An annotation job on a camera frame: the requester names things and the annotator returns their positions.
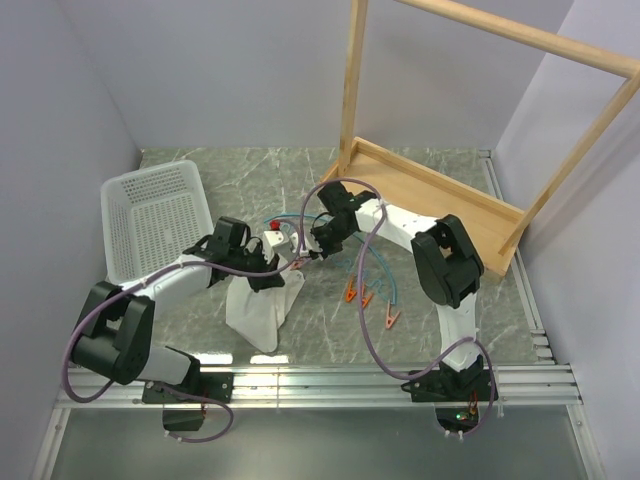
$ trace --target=white wall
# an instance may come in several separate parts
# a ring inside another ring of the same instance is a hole
[[[138,151],[50,0],[0,14],[0,465],[28,478],[88,286],[104,277],[101,183]]]
[[[576,0],[560,33],[640,57],[640,3]],[[548,55],[497,147],[507,200],[528,205],[622,80]],[[554,352],[571,362],[609,478],[640,457],[640,96],[522,243]]]
[[[327,146],[349,0],[59,0],[140,146]],[[469,0],[556,32],[572,0]],[[371,0],[358,134],[494,147],[542,53]]]

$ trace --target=wooden pole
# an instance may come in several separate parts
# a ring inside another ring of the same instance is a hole
[[[340,127],[340,153],[338,155],[338,175],[343,176],[351,161],[353,126],[356,120],[358,82],[362,62],[362,44],[367,19],[369,0],[351,0],[351,23],[349,46],[347,48],[347,68],[344,74],[344,97],[342,98],[342,126]]]
[[[640,60],[635,58],[619,55],[450,0],[396,1],[621,77],[631,78],[640,72]]]
[[[529,226],[533,218],[544,206],[545,203],[551,198],[551,195],[558,189],[558,187],[564,182],[567,176],[578,165],[580,160],[591,149],[594,143],[600,138],[606,128],[613,122],[613,120],[622,111],[629,100],[633,98],[635,93],[640,88],[640,73],[637,73],[630,80],[626,80],[622,86],[618,89],[613,98],[609,101],[604,110],[600,113],[598,118],[591,124],[589,129],[582,135],[578,143],[573,147],[567,158],[562,162],[560,168],[551,177],[551,180],[538,194],[535,201],[524,212],[524,215],[520,221],[516,224],[511,235],[505,240],[500,248],[500,253],[504,254],[512,245],[514,245],[520,239],[522,232]]]

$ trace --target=basket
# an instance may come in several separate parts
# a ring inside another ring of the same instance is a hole
[[[107,272],[115,284],[169,265],[213,231],[198,168],[190,160],[107,180],[101,204]]]

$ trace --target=gray marble table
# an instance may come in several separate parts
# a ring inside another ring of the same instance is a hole
[[[399,153],[483,191],[487,184],[475,150],[401,148]],[[306,192],[336,158],[332,148],[196,148],[147,149],[141,168],[183,158],[200,171],[214,221],[221,215],[246,221],[252,230],[283,212],[299,212]],[[322,207],[314,199],[309,213]],[[366,309],[374,345],[389,362],[426,362],[440,351],[435,305],[418,283],[413,257],[377,238],[374,247],[389,265],[401,311],[394,327],[384,327],[390,282],[376,258],[367,256],[368,282],[376,290]],[[370,363],[354,303],[344,301],[347,272],[360,243],[349,239],[345,250],[325,262],[303,268],[306,283],[279,330],[271,355],[290,364]],[[234,364],[261,354],[225,324],[224,285],[200,293],[167,311],[154,324],[154,340],[196,354],[229,354]],[[478,338],[496,363],[536,361],[529,326],[510,271],[500,283],[484,282],[477,303]]]

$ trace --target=wooden frame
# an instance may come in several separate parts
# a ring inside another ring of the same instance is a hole
[[[640,60],[467,7],[450,0],[395,0],[524,45],[626,78],[531,206],[522,211],[361,138],[354,122],[369,0],[352,0],[340,153],[324,179],[368,181],[392,203],[429,216],[461,218],[488,270],[504,276],[524,230],[640,88]],[[348,186],[352,191],[362,187]]]

